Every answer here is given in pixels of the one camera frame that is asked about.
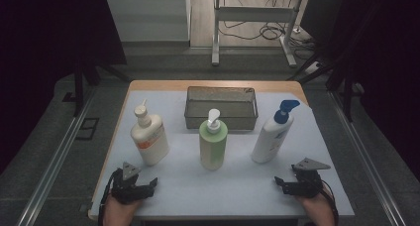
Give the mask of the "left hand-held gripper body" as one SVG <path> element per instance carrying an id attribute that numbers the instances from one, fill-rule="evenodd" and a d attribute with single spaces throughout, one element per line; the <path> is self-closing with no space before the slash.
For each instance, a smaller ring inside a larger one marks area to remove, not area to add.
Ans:
<path id="1" fill-rule="evenodd" d="M 120 203 L 129 204 L 154 195 L 155 187 L 150 187 L 149 183 L 137 185 L 140 172 L 139 168 L 127 162 L 123 162 L 123 166 L 113 172 L 111 194 Z"/>

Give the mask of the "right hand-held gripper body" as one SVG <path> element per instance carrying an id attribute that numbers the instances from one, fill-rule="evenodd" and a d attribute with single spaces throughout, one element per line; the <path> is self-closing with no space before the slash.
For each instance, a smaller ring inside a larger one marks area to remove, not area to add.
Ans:
<path id="1" fill-rule="evenodd" d="M 329 165 L 305 158 L 291 166 L 297 182 L 286 182 L 284 193 L 298 195 L 306 198 L 316 196 L 323 188 L 323 183 L 318 170 L 328 170 Z"/>

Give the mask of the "cream pump bottle orange label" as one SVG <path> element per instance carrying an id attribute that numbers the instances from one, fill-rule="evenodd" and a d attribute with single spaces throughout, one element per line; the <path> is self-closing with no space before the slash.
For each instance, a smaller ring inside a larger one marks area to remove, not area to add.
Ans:
<path id="1" fill-rule="evenodd" d="M 137 117 L 136 124 L 131 129 L 131 137 L 147 166 L 154 166 L 169 152 L 162 118 L 157 114 L 150 114 L 146 106 L 147 100 L 134 110 Z"/>

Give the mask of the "white bottle blue pump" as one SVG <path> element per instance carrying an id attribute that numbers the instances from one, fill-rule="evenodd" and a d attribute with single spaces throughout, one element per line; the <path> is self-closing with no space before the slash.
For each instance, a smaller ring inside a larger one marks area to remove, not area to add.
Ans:
<path id="1" fill-rule="evenodd" d="M 277 155 L 294 121 L 289 113 L 299 105 L 298 100 L 283 100 L 275 114 L 263 124 L 252 152 L 254 162 L 267 163 Z"/>

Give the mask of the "green pump bottle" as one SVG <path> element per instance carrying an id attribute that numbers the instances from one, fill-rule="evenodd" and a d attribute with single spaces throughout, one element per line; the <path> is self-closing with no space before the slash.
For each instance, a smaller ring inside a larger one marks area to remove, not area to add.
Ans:
<path id="1" fill-rule="evenodd" d="M 228 128 L 219 117 L 218 109 L 210 109 L 199 127 L 200 162 L 208 170 L 219 169 L 225 157 Z"/>

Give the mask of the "grey metal mesh basket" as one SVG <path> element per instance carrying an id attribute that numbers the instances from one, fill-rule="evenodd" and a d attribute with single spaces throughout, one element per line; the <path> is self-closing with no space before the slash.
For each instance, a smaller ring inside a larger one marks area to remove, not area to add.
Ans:
<path id="1" fill-rule="evenodd" d="M 189 86 L 184 110 L 187 129 L 198 129 L 211 109 L 229 130 L 251 131 L 259 117 L 255 90 L 251 87 Z"/>

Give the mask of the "person's left hand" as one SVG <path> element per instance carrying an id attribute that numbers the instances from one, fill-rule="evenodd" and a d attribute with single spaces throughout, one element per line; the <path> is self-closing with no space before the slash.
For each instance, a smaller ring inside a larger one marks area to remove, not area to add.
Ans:
<path id="1" fill-rule="evenodd" d="M 136 211 L 141 205 L 142 200 L 122 204 L 115 197 L 109 195 L 105 202 L 103 226 L 130 226 Z"/>

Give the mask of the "person's right hand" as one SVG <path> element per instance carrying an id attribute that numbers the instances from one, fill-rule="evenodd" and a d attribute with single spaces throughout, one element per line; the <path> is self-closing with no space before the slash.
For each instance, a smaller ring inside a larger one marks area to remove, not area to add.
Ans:
<path id="1" fill-rule="evenodd" d="M 319 193 L 313 198 L 296 196 L 307 216 L 316 226 L 335 226 L 334 213 L 327 198 Z"/>

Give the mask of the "black tripod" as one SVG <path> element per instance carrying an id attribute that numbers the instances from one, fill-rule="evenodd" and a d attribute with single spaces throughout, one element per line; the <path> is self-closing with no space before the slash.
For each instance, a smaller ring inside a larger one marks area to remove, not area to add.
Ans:
<path id="1" fill-rule="evenodd" d="M 349 60 L 345 55 L 328 60 L 326 64 L 322 64 L 315 71 L 301 75 L 302 72 L 307 70 L 321 55 L 312 55 L 304 64 L 295 70 L 295 72 L 289 77 L 289 80 L 296 80 L 300 84 L 305 84 L 322 74 L 330 72 L 325 86 L 329 91 L 337 91 L 341 84 L 344 84 L 343 88 L 343 102 L 342 110 L 349 121 L 353 121 L 351 115 L 351 105 L 353 91 L 353 70 L 349 65 Z"/>

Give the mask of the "black stand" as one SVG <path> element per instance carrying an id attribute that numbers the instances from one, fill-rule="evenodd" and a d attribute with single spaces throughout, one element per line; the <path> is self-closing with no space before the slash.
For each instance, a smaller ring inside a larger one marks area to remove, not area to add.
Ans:
<path id="1" fill-rule="evenodd" d="M 117 70 L 111 64 L 100 60 L 94 59 L 83 59 L 78 58 L 74 65 L 74 98 L 75 98 L 75 112 L 77 116 L 84 106 L 84 92 L 83 92 L 83 80 L 86 79 L 87 83 L 92 86 L 96 86 L 100 83 L 101 77 L 97 68 L 100 67 L 108 73 L 118 77 L 122 81 L 131 82 L 132 78 L 123 72 Z"/>

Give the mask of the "white power strip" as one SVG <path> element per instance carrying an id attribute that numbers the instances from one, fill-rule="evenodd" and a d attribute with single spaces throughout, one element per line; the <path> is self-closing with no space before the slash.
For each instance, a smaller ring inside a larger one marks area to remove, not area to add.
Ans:
<path id="1" fill-rule="evenodd" d="M 316 70 L 318 70 L 319 68 L 321 68 L 323 66 L 322 63 L 318 62 L 318 61 L 314 61 L 311 65 L 309 65 L 306 69 L 305 72 L 307 74 L 311 74 L 313 72 L 315 72 Z"/>

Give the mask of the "dark curtain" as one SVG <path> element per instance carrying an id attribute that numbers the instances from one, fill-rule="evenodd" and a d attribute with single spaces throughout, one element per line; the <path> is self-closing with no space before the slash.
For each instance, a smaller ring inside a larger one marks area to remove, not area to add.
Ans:
<path id="1" fill-rule="evenodd" d="M 79 64 L 124 64 L 107 0 L 0 0 L 0 173 L 19 152 L 56 82 Z"/>
<path id="2" fill-rule="evenodd" d="M 350 63 L 369 117 L 420 180 L 420 0 L 380 0 Z M 308 0 L 301 27 L 347 46 L 370 0 Z"/>

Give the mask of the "aluminium floor rail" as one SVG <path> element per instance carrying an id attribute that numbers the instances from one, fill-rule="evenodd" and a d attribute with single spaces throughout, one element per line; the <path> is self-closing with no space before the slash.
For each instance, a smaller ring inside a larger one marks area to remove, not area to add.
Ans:
<path id="1" fill-rule="evenodd" d="M 75 140 L 75 137 L 82 125 L 82 122 L 85 119 L 85 116 L 91 106 L 96 90 L 96 87 L 90 87 L 86 91 L 85 103 L 81 107 L 79 113 L 72 118 L 64 137 L 53 153 L 46 170 L 37 183 L 37 186 L 29 201 L 27 202 L 24 210 L 22 211 L 16 226 L 34 226 L 59 174 L 59 171 L 68 155 L 68 152 Z"/>
<path id="2" fill-rule="evenodd" d="M 359 158 L 361 159 L 363 168 L 366 172 L 367 178 L 372 186 L 378 200 L 391 224 L 391 226 L 406 226 L 406 222 L 400 212 L 400 209 L 390 193 L 388 187 L 385 185 L 382 177 L 379 175 L 368 150 L 356 130 L 353 122 L 349 120 L 344 112 L 344 105 L 341 103 L 340 97 L 335 92 L 328 92 L 328 95 L 334 103 L 335 110 L 344 126 L 345 131 L 351 139 L 352 145 L 355 148 Z"/>

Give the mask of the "white desk frame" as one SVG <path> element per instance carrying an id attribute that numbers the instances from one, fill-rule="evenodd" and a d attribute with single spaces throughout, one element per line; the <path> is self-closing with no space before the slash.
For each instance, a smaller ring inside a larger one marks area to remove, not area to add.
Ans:
<path id="1" fill-rule="evenodd" d="M 211 63 L 218 66 L 219 55 L 219 23 L 228 22 L 270 22 L 287 24 L 285 34 L 279 38 L 284 55 L 290 67 L 297 67 L 297 62 L 290 49 L 291 33 L 299 13 L 302 0 L 297 0 L 292 8 L 280 7 L 226 7 L 220 0 L 214 0 L 214 33 L 212 41 Z"/>

